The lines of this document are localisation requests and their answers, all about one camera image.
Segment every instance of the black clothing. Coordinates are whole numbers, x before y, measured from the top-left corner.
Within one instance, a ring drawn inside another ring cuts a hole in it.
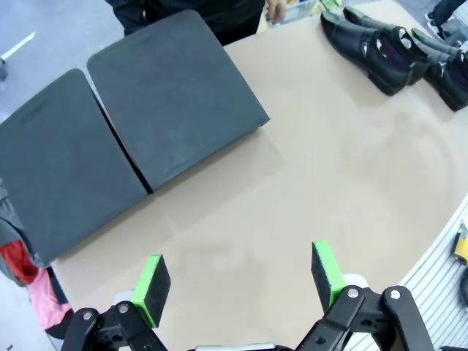
[[[265,0],[106,0],[124,26],[125,35],[182,10],[195,10],[213,33],[230,37],[237,27],[260,19]]]
[[[458,9],[464,2],[465,0],[441,0],[430,14],[430,17],[433,18],[434,25],[440,27],[447,22],[453,14],[453,11]]]

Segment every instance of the gray floor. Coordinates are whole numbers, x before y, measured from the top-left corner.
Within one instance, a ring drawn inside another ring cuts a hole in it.
[[[345,0],[356,4],[369,0]],[[397,0],[420,23],[437,0]],[[104,0],[1,0],[0,55],[33,31],[35,38],[7,60],[0,82],[0,123],[71,68],[83,71],[93,53],[122,37]],[[36,321],[25,289],[0,274],[0,351],[54,350]]]
[[[104,0],[1,0],[0,55],[36,31],[7,60],[0,82],[0,122],[40,89],[123,36]]]

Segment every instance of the white slatted panel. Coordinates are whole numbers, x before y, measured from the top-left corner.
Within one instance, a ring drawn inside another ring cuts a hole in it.
[[[468,225],[467,204],[468,196],[400,283],[411,290],[435,349],[441,346],[468,347],[468,312],[459,295],[460,278],[467,267],[451,256],[453,239],[460,224]],[[372,337],[366,334],[353,336],[346,349],[378,350]]]

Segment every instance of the black leather shoe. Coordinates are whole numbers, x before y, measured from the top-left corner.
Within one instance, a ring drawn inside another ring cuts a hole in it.
[[[348,6],[343,9],[343,14],[349,22],[383,31],[390,38],[391,44],[399,55],[405,57],[408,61],[414,62],[412,77],[409,81],[410,85],[416,83],[424,76],[429,67],[428,55],[418,48],[405,28],[379,22],[363,14],[361,11]]]
[[[392,96],[408,84],[412,62],[395,51],[386,34],[358,26],[331,12],[322,12],[320,21],[335,50],[368,72],[369,79],[382,93]]]
[[[449,55],[457,55],[457,53],[461,53],[462,51],[458,48],[455,48],[453,46],[449,46],[444,44],[443,42],[440,42],[439,40],[434,40],[428,35],[425,35],[422,31],[419,29],[413,28],[411,30],[411,33],[414,38],[422,42],[423,44],[429,46],[430,48],[433,48],[438,51],[442,51],[443,53],[448,53]]]
[[[416,44],[429,55],[430,64],[424,79],[437,90],[452,111],[466,107],[468,105],[468,62],[463,52],[442,47],[441,49],[445,52],[436,50],[420,42],[419,35],[416,35]]]
[[[468,105],[467,63],[455,58],[432,64],[424,77],[439,93],[445,104],[458,111]]]

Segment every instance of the table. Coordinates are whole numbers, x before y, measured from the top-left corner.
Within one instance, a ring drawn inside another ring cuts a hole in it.
[[[408,28],[396,3],[359,7]],[[274,341],[322,316],[311,242],[345,273],[398,284],[468,192],[466,111],[424,81],[380,93],[307,18],[226,47],[271,117],[86,239],[53,268],[75,309],[101,312],[163,252],[169,350]]]

